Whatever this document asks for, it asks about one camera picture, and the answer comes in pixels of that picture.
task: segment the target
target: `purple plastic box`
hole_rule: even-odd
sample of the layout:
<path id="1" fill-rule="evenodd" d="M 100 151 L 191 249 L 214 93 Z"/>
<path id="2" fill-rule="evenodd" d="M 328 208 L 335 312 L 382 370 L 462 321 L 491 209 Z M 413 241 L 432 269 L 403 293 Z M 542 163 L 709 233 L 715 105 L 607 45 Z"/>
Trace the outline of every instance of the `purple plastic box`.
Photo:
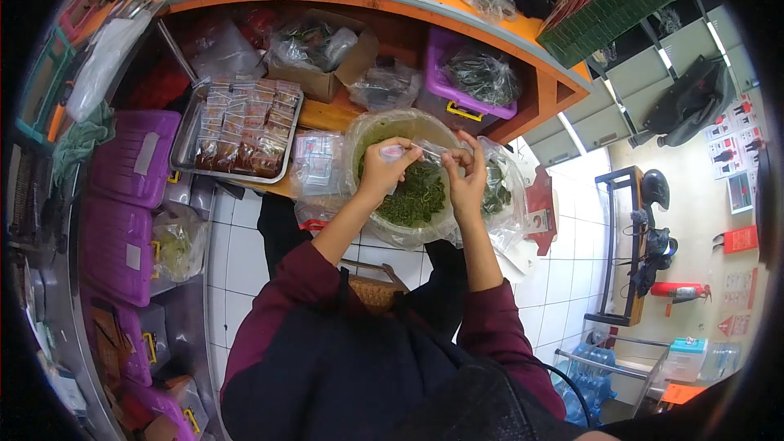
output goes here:
<path id="1" fill-rule="evenodd" d="M 79 286 L 79 295 L 82 300 L 82 315 L 85 319 L 87 341 L 90 344 L 90 348 L 95 351 L 98 344 L 96 341 L 96 329 L 93 324 L 93 305 L 100 306 L 103 301 L 105 304 L 114 307 L 120 330 L 123 334 L 128 335 L 133 348 L 136 350 L 128 356 L 128 361 L 121 365 L 120 373 L 135 383 L 146 386 L 152 385 L 150 359 L 147 357 L 147 350 L 150 346 L 142 337 L 141 325 L 139 317 L 136 315 L 136 310 L 121 301 L 112 300 L 87 284 Z"/>
<path id="2" fill-rule="evenodd" d="M 180 113 L 118 111 L 114 119 L 117 136 L 96 149 L 90 186 L 112 199 L 155 208 L 163 199 Z"/>
<path id="3" fill-rule="evenodd" d="M 471 108 L 479 113 L 487 113 L 509 120 L 517 114 L 517 101 L 503 106 L 495 106 L 479 102 L 465 92 L 458 91 L 439 69 L 441 57 L 448 51 L 455 51 L 467 43 L 465 36 L 433 26 L 427 39 L 427 56 L 425 59 L 425 87 L 428 91 L 455 101 L 458 105 Z"/>
<path id="4" fill-rule="evenodd" d="M 135 383 L 126 382 L 123 386 L 131 395 L 139 399 L 144 407 L 153 412 L 161 412 L 177 425 L 177 441 L 195 441 L 193 426 L 185 418 L 185 414 L 173 396 L 153 387 L 143 387 Z"/>
<path id="5" fill-rule="evenodd" d="M 131 305 L 149 305 L 154 272 L 150 211 L 87 196 L 80 225 L 79 266 L 90 283 Z"/>

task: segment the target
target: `maroon sleeve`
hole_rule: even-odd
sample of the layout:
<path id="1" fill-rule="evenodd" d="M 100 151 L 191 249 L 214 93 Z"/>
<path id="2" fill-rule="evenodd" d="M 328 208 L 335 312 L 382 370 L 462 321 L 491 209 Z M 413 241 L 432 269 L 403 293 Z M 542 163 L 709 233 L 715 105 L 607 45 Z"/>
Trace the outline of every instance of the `maroon sleeve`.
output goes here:
<path id="1" fill-rule="evenodd" d="M 223 387 L 235 374 L 261 361 L 286 314 L 296 305 L 333 300 L 340 273 L 310 242 L 300 244 L 278 264 L 276 277 L 253 299 L 250 313 L 242 320 L 229 352 Z M 366 312 L 349 289 L 348 312 Z"/>
<path id="2" fill-rule="evenodd" d="M 566 408 L 550 383 L 549 373 L 544 368 L 519 363 L 535 358 L 514 300 L 512 286 L 506 279 L 495 288 L 466 294 L 457 344 L 473 356 L 494 359 L 553 415 L 564 419 Z"/>

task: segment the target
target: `red fire extinguisher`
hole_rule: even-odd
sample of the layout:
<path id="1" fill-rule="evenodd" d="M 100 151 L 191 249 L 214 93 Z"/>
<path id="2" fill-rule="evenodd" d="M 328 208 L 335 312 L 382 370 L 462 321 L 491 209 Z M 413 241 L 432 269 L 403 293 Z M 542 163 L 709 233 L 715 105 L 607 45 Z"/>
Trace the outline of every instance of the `red fire extinguisher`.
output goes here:
<path id="1" fill-rule="evenodd" d="M 713 301 L 710 289 L 710 284 L 656 282 L 651 287 L 651 294 L 657 297 L 671 298 L 673 303 L 683 303 L 697 298 L 703 298 L 706 301 L 710 298 Z"/>

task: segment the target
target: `metal tray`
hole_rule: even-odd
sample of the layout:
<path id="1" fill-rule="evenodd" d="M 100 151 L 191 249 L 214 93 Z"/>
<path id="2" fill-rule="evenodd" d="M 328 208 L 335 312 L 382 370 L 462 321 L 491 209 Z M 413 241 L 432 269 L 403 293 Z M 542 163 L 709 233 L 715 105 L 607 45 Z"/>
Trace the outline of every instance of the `metal tray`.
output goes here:
<path id="1" fill-rule="evenodd" d="M 208 85 L 201 85 L 197 87 L 191 94 L 191 100 L 188 102 L 188 106 L 185 108 L 183 120 L 180 123 L 180 127 L 177 129 L 176 136 L 174 137 L 174 145 L 171 147 L 171 153 L 169 154 L 169 168 L 171 168 L 173 171 L 211 175 L 216 178 L 227 180 L 234 179 L 237 181 L 258 182 L 260 184 L 272 184 L 283 179 L 283 177 L 286 175 L 286 169 L 289 166 L 289 155 L 291 154 L 292 143 L 294 142 L 294 134 L 296 132 L 296 124 L 299 120 L 299 112 L 302 110 L 304 96 L 301 93 L 299 95 L 299 102 L 297 103 L 296 111 L 294 112 L 292 127 L 289 131 L 289 141 L 286 144 L 286 151 L 283 154 L 283 165 L 281 166 L 280 173 L 273 178 L 260 178 L 259 176 L 255 175 L 233 174 L 231 172 L 220 171 L 204 171 L 202 169 L 197 169 L 194 165 L 193 154 L 196 145 L 196 138 L 198 137 L 199 125 L 197 108 L 199 103 L 206 99 L 208 90 Z"/>

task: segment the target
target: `black pants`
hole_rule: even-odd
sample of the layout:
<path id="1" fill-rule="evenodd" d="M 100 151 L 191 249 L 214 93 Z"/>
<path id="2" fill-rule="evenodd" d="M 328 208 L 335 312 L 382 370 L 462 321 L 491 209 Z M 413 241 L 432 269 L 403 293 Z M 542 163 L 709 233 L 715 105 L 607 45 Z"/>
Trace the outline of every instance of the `black pants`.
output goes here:
<path id="1" fill-rule="evenodd" d="M 278 263 L 294 247 L 313 239 L 309 231 L 299 229 L 294 202 L 276 194 L 264 195 L 257 228 L 264 237 L 270 279 L 275 278 Z M 446 240 L 426 243 L 425 250 L 433 264 L 430 280 L 403 300 L 436 334 L 451 340 L 463 320 L 463 296 L 468 291 L 466 258 L 462 249 Z"/>

